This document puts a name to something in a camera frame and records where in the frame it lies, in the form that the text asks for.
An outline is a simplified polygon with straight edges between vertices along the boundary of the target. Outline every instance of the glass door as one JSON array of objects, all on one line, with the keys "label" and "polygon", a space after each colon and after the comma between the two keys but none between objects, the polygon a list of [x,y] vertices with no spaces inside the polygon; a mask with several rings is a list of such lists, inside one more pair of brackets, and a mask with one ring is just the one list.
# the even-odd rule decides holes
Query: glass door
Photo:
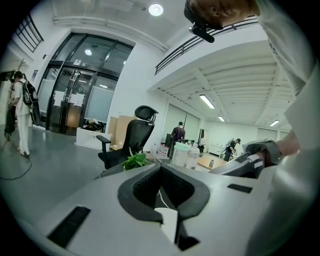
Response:
[{"label": "glass door", "polygon": [[47,130],[77,135],[93,75],[93,72],[63,68],[51,97]]},{"label": "glass door", "polygon": [[76,136],[77,128],[81,126],[82,115],[86,111],[84,105],[86,97],[90,94],[94,73],[87,71],[78,71],[75,74],[75,81],[67,97],[66,115],[64,123],[64,134]]}]

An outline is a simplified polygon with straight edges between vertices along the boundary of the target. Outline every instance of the human hand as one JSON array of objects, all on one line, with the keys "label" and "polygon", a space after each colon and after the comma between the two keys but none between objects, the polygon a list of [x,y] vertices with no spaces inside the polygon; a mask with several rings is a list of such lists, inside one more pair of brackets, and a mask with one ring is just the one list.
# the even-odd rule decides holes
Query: human hand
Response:
[{"label": "human hand", "polygon": [[[288,135],[276,142],[283,156],[290,156],[298,153],[300,150],[300,144],[297,139],[297,136],[293,130],[291,130]],[[268,151],[263,150],[261,152],[256,153],[261,159],[263,159],[265,166],[271,166],[270,155]]]}]

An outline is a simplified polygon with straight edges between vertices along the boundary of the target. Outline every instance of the white wall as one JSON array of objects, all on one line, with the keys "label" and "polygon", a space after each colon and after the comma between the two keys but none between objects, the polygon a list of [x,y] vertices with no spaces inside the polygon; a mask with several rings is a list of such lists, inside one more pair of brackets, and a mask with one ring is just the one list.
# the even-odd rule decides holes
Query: white wall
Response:
[{"label": "white wall", "polygon": [[110,117],[133,116],[135,109],[141,105],[150,106],[158,111],[154,130],[144,147],[146,151],[150,150],[153,144],[161,142],[168,107],[166,98],[147,92],[155,77],[156,63],[162,55],[160,50],[145,42],[135,45],[117,82],[106,124],[106,127],[109,127]]},{"label": "white wall", "polygon": [[209,144],[214,144],[218,146],[225,146],[226,143],[234,138],[241,139],[241,145],[237,144],[235,148],[239,153],[243,152],[243,144],[247,144],[252,141],[256,141],[258,138],[258,128],[274,130],[276,131],[276,141],[282,139],[281,132],[287,133],[287,130],[266,128],[255,125],[246,125],[230,122],[216,122],[216,121],[207,121],[205,129],[209,132]]}]

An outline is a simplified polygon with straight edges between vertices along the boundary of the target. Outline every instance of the ceiling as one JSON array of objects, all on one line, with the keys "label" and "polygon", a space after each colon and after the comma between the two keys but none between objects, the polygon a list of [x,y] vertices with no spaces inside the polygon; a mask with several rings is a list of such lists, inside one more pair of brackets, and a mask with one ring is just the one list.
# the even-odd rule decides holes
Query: ceiling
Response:
[{"label": "ceiling", "polygon": [[[56,17],[86,16],[132,27],[165,44],[189,21],[184,16],[186,0],[52,0]],[[152,16],[151,4],[161,4],[163,14]]]},{"label": "ceiling", "polygon": [[[285,110],[294,101],[292,90],[277,65],[267,41],[229,47],[197,61],[158,88],[203,114],[219,121],[289,130]],[[215,109],[201,99],[205,94]]]}]

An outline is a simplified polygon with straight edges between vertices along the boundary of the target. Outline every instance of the chair armrest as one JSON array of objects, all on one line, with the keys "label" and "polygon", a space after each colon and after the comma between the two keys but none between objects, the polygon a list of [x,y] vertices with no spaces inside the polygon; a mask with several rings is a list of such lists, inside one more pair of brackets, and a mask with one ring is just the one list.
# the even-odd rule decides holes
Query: chair armrest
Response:
[{"label": "chair armrest", "polygon": [[107,138],[105,138],[105,137],[103,137],[101,135],[97,135],[96,138],[99,141],[101,141],[103,144],[110,144],[111,143],[111,141],[109,139],[107,139]]}]

